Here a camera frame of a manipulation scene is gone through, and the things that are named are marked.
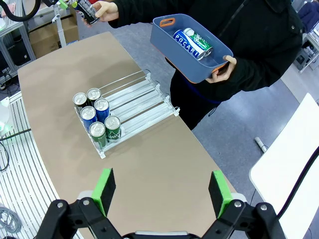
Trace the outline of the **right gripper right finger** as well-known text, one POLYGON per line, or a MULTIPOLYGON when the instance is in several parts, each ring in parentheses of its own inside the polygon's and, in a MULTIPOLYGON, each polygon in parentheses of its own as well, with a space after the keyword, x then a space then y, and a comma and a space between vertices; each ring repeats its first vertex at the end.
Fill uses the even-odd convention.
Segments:
POLYGON ((216 220, 202 236, 204 239, 228 239, 234 231, 243 231, 249 239, 284 239, 285 234, 273 206, 251 206, 234 199, 220 170, 212 171, 208 191, 216 220))

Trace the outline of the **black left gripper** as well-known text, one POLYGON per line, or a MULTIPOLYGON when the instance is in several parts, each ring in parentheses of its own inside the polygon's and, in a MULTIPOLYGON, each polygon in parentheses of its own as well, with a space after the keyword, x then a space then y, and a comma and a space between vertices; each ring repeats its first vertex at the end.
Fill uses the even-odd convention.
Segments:
MULTIPOLYGON (((68 8, 68 2, 69 0, 43 0, 45 5, 47 7, 55 5, 57 2, 59 2, 60 8, 68 8)), ((71 1, 71 6, 77 6, 77 0, 72 0, 71 1)))

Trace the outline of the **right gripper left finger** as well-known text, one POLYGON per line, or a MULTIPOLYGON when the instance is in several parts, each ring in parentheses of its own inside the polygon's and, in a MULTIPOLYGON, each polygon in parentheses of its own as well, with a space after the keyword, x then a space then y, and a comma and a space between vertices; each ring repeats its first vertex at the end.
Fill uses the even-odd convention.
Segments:
POLYGON ((72 239, 79 229, 88 228, 96 239, 121 239, 107 218, 115 189, 113 169, 104 169, 90 197, 72 204, 62 199, 52 201, 35 238, 72 239))

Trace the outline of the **person's right hand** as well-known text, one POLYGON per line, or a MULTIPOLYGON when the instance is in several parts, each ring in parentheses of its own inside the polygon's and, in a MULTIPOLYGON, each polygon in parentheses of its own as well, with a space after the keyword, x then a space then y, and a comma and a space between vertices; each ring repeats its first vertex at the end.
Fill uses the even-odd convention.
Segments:
POLYGON ((119 9, 114 2, 97 1, 92 4, 95 9, 95 16, 101 22, 110 22, 119 19, 119 9))

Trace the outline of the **person's left hand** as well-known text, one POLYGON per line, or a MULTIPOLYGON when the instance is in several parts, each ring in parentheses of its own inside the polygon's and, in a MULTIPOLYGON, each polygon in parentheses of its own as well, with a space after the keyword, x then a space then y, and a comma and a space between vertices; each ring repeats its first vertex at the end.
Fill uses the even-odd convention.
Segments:
POLYGON ((218 70, 213 72, 211 78, 205 79, 208 83, 212 84, 212 83, 226 81, 231 76, 233 70, 236 67, 237 59, 230 55, 225 55, 223 59, 229 63, 227 68, 224 71, 222 71, 222 73, 219 73, 218 70))

